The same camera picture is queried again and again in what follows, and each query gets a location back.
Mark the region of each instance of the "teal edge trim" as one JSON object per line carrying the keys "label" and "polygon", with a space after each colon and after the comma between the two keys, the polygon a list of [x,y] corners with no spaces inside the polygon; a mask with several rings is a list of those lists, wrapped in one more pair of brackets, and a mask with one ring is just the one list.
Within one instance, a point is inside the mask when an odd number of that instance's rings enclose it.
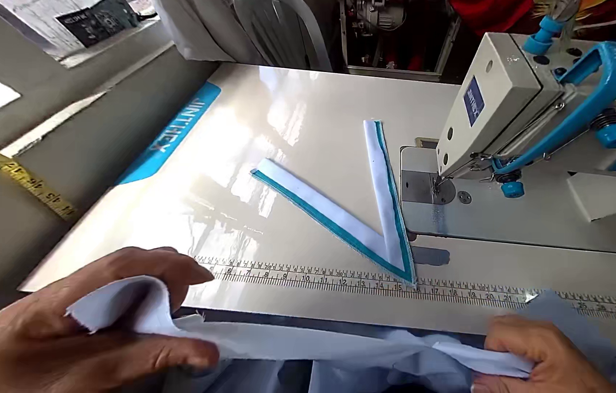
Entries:
{"label": "teal edge trim", "polygon": [[408,278],[402,277],[401,270],[394,268],[390,263],[388,263],[388,261],[384,260],[377,254],[375,254],[373,251],[371,251],[370,248],[365,246],[358,239],[356,239],[356,237],[354,237],[352,234],[347,232],[346,229],[335,224],[334,221],[327,218],[324,214],[320,213],[317,209],[313,208],[306,201],[303,201],[303,199],[300,199],[300,197],[298,197],[296,194],[294,194],[293,192],[290,192],[289,190],[286,190],[284,186],[273,181],[272,179],[267,177],[267,175],[263,174],[258,169],[253,169],[251,171],[251,174],[257,180],[261,181],[262,183],[265,183],[271,189],[283,195],[286,199],[288,199],[288,201],[293,203],[295,206],[298,206],[301,210],[303,210],[309,216],[311,216],[311,218],[317,221],[321,226],[325,227],[334,236],[340,238],[344,243],[347,243],[348,246],[352,247],[359,254],[370,259],[371,261],[378,264],[382,268],[388,270],[389,272],[397,275],[399,278],[409,282]]}
{"label": "teal edge trim", "polygon": [[400,203],[398,203],[397,191],[395,188],[395,179],[393,177],[393,171],[390,165],[390,158],[388,157],[388,150],[385,148],[383,127],[380,121],[375,122],[375,130],[378,136],[378,144],[381,147],[383,158],[385,159],[385,165],[388,167],[388,188],[390,189],[390,197],[392,199],[393,212],[395,214],[395,226],[397,228],[398,238],[400,240],[400,252],[403,256],[402,264],[405,267],[404,274],[407,275],[407,278],[404,279],[409,282],[415,282],[415,262],[412,258],[412,252],[410,251],[410,243],[405,237],[405,221],[403,220],[402,212],[400,211]]}
{"label": "teal edge trim", "polygon": [[162,168],[181,141],[189,134],[201,116],[220,94],[220,87],[206,82],[174,119],[146,147],[140,156],[121,175],[116,185],[149,178]]}

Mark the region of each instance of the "fabric strip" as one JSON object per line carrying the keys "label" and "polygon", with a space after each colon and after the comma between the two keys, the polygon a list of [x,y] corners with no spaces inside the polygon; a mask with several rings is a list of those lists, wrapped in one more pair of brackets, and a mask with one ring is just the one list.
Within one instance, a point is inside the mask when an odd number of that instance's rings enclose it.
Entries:
{"label": "fabric strip", "polygon": [[385,148],[381,122],[364,121],[364,129],[373,189],[384,236],[268,159],[263,159],[251,173],[358,253],[405,283],[414,285],[414,261],[406,237],[400,199]]}

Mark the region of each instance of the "ruler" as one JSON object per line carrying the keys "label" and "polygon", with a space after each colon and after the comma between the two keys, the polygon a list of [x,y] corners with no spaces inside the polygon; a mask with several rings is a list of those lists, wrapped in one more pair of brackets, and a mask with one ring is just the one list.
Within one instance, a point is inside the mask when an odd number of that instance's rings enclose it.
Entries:
{"label": "ruler", "polygon": [[[348,269],[327,269],[288,263],[261,263],[218,257],[194,257],[216,280],[339,291],[419,301],[444,301],[518,310],[542,290],[438,278],[417,278],[417,288],[403,285],[393,275]],[[587,316],[616,319],[616,297],[556,291]]]}
{"label": "ruler", "polygon": [[76,216],[77,210],[71,203],[65,201],[58,192],[53,191],[42,179],[27,171],[15,159],[0,154],[0,170],[45,203],[61,218],[70,219]]}

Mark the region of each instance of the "sewing machine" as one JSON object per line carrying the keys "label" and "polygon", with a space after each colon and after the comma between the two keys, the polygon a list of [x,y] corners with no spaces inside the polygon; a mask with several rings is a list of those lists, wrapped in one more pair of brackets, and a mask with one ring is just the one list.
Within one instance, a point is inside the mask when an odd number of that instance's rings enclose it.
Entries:
{"label": "sewing machine", "polygon": [[616,252],[616,43],[528,41],[486,34],[436,145],[401,152],[406,225]]}

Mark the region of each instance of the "hand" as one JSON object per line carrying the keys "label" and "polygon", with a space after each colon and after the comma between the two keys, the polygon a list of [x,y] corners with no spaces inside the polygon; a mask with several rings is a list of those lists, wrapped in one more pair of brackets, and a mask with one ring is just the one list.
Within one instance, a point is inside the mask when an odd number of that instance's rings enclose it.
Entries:
{"label": "hand", "polygon": [[550,322],[505,315],[492,320],[485,348],[536,362],[528,380],[478,376],[473,393],[616,393],[569,338]]}
{"label": "hand", "polygon": [[65,316],[77,299],[135,275],[164,281],[173,310],[189,285],[214,279],[174,248],[127,247],[15,302],[0,311],[0,392],[103,392],[168,366],[215,366],[214,344],[114,327],[89,334]]}

